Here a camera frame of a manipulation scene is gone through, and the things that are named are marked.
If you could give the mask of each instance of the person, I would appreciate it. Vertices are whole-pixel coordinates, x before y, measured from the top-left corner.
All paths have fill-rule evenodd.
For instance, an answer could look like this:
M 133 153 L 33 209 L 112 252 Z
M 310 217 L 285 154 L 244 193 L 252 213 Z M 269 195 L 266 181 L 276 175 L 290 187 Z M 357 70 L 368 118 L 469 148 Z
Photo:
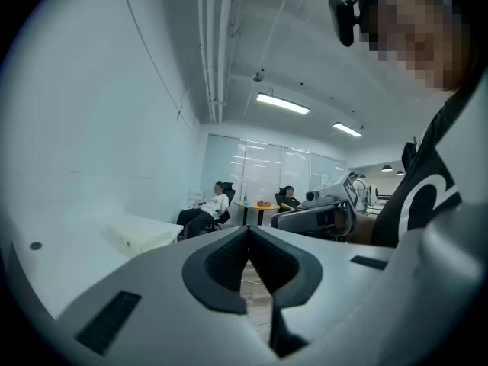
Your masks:
M 176 223 L 185 226 L 188 224 L 187 239 L 198 234 L 211 223 L 218 220 L 229 208 L 229 198 L 223 193 L 223 183 L 218 181 L 213 187 L 214 196 L 196 203 L 196 208 L 183 210 Z
M 364 204 L 364 196 L 366 194 L 366 185 L 363 181 L 358 178 L 358 174 L 351 172 L 349 174 L 349 179 L 351 179 L 352 187 L 355 189 L 358 195 L 358 203 L 356 204 L 356 213 L 366 214 L 366 205 Z
M 291 186 L 287 186 L 284 188 L 284 199 L 283 202 L 280 203 L 280 212 L 284 211 L 290 211 L 290 210 L 296 210 L 296 209 L 301 209 L 302 204 L 293 197 L 294 194 L 294 188 Z
M 403 234 L 423 228 L 461 196 L 435 147 L 463 111 L 486 68 L 483 0 L 363 0 L 358 23 L 370 50 L 412 70 L 425 86 L 451 96 L 417 143 L 408 172 L 376 220 L 358 215 L 348 242 L 395 247 Z M 335 226 L 345 229 L 335 211 Z

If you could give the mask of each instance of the screw hole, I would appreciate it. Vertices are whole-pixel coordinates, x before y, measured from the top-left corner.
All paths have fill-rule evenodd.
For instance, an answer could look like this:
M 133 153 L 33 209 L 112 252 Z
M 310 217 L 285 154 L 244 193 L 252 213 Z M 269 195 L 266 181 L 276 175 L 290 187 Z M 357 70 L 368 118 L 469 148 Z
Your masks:
M 43 248 L 43 245 L 40 242 L 38 242 L 38 241 L 32 242 L 30 244 L 30 249 L 32 249 L 33 251 L 38 251 L 41 248 Z

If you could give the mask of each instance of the wooden floor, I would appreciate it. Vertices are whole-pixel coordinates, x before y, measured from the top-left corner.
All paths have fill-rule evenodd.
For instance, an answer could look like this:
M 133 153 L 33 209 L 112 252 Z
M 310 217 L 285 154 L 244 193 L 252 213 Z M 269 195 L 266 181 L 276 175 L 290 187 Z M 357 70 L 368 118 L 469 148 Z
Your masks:
M 271 332 L 271 295 L 266 290 L 266 287 L 261 284 L 261 278 L 252 267 L 250 261 L 247 262 L 244 268 L 242 280 L 246 282 L 241 282 L 240 295 L 246 300 L 249 322 L 259 336 L 268 343 Z

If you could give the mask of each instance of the black chair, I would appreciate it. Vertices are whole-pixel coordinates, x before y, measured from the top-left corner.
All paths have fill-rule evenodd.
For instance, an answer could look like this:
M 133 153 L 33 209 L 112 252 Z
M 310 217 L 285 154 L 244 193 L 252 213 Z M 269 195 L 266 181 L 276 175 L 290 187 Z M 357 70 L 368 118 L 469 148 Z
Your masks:
M 234 198 L 234 195 L 236 195 L 236 190 L 232 189 L 232 185 L 233 183 L 230 183 L 228 181 L 223 183 L 223 193 L 229 198 L 229 206 L 230 203 L 232 202 L 232 199 Z M 216 231 L 215 226 L 217 226 L 219 230 L 221 230 L 222 228 L 220 228 L 220 225 L 225 224 L 229 220 L 229 218 L 230 218 L 229 209 L 227 209 L 226 212 L 222 214 L 219 218 L 209 222 L 208 225 L 205 227 L 205 229 L 202 230 L 202 232 L 206 232 L 206 233 L 215 232 Z
M 288 210 L 285 210 L 283 207 L 281 207 L 281 204 L 284 204 L 284 198 L 286 196 L 287 196 L 287 193 L 284 190 L 284 188 L 280 188 L 280 191 L 274 195 L 274 199 L 276 199 L 276 204 L 280 207 L 280 209 L 278 210 L 278 213 L 284 213 L 285 211 L 288 211 Z

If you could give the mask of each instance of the round table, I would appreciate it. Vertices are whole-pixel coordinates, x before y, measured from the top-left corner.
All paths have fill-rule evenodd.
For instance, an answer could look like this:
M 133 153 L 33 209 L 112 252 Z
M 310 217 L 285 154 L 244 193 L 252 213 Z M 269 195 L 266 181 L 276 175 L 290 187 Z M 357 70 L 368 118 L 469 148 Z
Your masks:
M 242 224 L 245 225 L 247 221 L 247 210 L 259 210 L 258 214 L 258 225 L 262 225 L 262 216 L 265 213 L 265 210 L 279 210 L 279 206 L 277 204 L 271 204 L 271 206 L 258 206 L 258 202 L 249 202 L 249 205 L 244 205 L 244 202 L 237 201 L 234 202 L 237 206 L 244 207 L 244 219 L 242 220 Z

